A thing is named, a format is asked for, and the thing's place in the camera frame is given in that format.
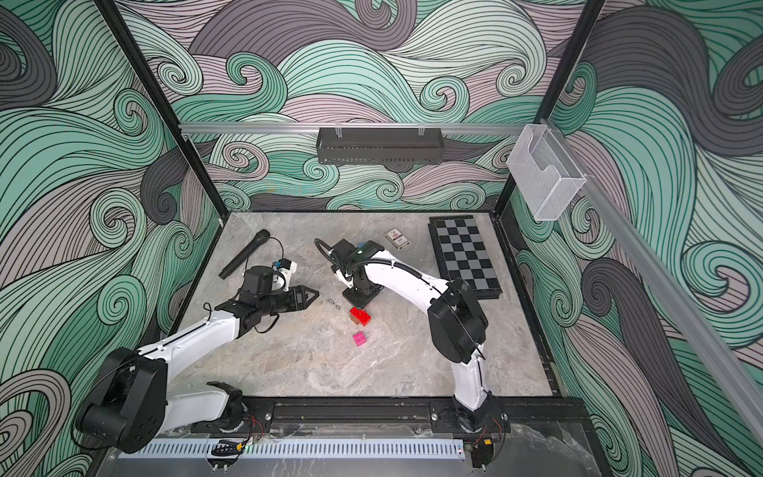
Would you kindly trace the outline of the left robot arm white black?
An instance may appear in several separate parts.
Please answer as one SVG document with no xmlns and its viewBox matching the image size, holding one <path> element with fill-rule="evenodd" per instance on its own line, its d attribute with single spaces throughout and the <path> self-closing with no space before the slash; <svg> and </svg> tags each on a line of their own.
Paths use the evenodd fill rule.
<svg viewBox="0 0 763 477">
<path fill-rule="evenodd" d="M 137 350 L 109 353 L 77 412 L 75 429 L 125 453 L 143 449 L 156 435 L 195 423 L 236 430 L 248 410 L 242 391 L 222 382 L 206 390 L 169 396 L 184 370 L 254 331 L 263 316 L 303 311 L 319 291 L 298 285 L 286 292 L 246 295 L 218 305 L 195 325 Z"/>
</svg>

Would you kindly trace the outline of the red lego brick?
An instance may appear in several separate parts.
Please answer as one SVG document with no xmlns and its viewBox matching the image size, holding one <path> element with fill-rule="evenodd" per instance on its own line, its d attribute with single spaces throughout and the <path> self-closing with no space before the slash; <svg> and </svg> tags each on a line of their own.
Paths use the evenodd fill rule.
<svg viewBox="0 0 763 477">
<path fill-rule="evenodd" d="M 372 318 L 365 312 L 365 310 L 361 310 L 357 307 L 353 307 L 350 310 L 351 319 L 354 323 L 361 325 L 361 326 L 367 326 Z"/>
</svg>

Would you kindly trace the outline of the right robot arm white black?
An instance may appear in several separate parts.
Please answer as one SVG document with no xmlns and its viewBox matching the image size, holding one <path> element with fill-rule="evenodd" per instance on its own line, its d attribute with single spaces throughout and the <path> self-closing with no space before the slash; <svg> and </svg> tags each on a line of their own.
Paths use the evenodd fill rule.
<svg viewBox="0 0 763 477">
<path fill-rule="evenodd" d="M 471 286 L 421 272 L 371 240 L 361 246 L 340 240 L 327 258 L 353 306 L 363 310 L 389 290 L 426 315 L 431 343 L 451 364 L 457 421 L 468 432 L 482 429 L 490 407 L 484 356 L 489 321 Z"/>
</svg>

